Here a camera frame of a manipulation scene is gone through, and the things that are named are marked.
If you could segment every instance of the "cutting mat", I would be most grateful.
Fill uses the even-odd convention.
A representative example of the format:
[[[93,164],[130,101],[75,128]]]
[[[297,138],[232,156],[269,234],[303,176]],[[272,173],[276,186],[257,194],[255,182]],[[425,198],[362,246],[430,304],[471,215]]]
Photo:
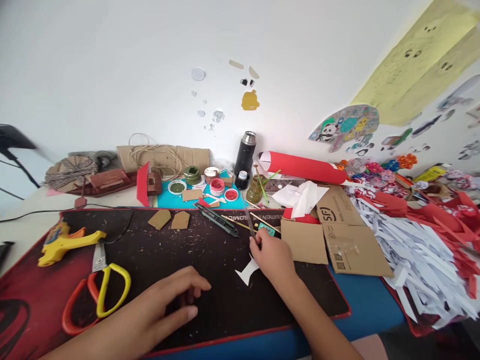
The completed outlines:
[[[171,210],[172,217],[180,210]],[[295,319],[260,270],[253,273],[249,286],[235,273],[249,263],[249,230],[238,225],[233,238],[197,210],[190,213],[185,230],[170,230],[171,221],[158,231],[147,224],[154,209],[77,210],[64,212],[73,233],[86,226],[86,234],[107,233],[107,261],[124,267],[131,275],[131,301],[156,281],[192,265],[206,277],[212,289],[196,301],[198,316],[157,345],[154,353],[171,352],[211,345],[295,326]],[[219,211],[247,223],[241,210]],[[274,226],[280,224],[281,210],[252,211]],[[69,251],[62,261],[37,267],[41,256],[39,241],[0,279],[0,334],[2,359],[36,359],[66,342],[70,337],[61,326],[65,304],[81,279],[91,272],[93,246]],[[295,269],[315,299],[332,318],[350,314],[327,266],[295,263]],[[102,276],[97,276],[100,285]],[[112,273],[106,306],[117,302],[123,279]],[[167,312],[173,311],[170,306]],[[73,308],[79,325],[95,318],[95,304],[84,291]]]

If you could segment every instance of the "pile of paper strips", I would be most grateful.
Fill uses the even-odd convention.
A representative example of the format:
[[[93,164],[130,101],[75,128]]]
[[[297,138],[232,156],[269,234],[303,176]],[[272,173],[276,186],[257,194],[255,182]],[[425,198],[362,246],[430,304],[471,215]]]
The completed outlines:
[[[351,198],[360,216],[373,230],[394,278],[384,277],[396,290],[405,313],[416,323],[417,313],[439,315],[432,326],[440,329],[457,316],[476,319],[465,281],[458,275],[453,253],[429,226],[382,214],[361,198]],[[405,288],[413,304],[407,298]]]

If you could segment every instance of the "blue table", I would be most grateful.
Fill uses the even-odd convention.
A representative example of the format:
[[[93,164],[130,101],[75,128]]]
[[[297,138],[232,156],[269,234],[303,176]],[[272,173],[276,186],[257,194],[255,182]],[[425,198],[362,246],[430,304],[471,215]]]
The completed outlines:
[[[333,322],[350,341],[377,334],[405,322],[405,316],[379,277],[336,274],[351,315]],[[158,359],[298,359],[310,354],[300,328],[270,332],[159,356]]]

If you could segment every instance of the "desk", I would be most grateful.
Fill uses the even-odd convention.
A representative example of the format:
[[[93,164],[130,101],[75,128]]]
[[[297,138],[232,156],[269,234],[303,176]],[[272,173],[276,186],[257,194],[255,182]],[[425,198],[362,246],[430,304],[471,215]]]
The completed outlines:
[[[47,196],[41,187],[21,205],[2,219],[14,218],[37,210],[63,210],[74,207],[77,196],[62,194]],[[107,206],[142,206],[136,198],[136,188],[100,198],[88,198],[89,203]],[[59,220],[58,212],[32,214],[22,219],[0,223],[0,241],[17,239],[1,269],[3,274],[20,259],[50,227]],[[350,304],[352,315],[335,320],[335,324],[350,341],[388,330],[405,321],[399,306],[378,277],[335,274],[335,280]],[[261,336],[168,354],[162,359],[296,359],[309,353],[308,343],[300,329],[272,332]]]

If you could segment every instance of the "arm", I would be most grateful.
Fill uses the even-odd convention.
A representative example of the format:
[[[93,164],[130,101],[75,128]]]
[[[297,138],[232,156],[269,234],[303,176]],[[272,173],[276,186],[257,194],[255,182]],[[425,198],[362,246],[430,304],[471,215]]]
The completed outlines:
[[[133,360],[153,349],[197,316],[192,305],[209,282],[192,267],[185,267],[150,286],[120,310],[48,353],[42,360]],[[177,296],[182,307],[165,316]]]
[[[256,239],[250,238],[250,250],[300,325],[310,345],[312,359],[362,359],[298,277],[292,251],[286,242],[270,236],[265,228],[261,228]]]

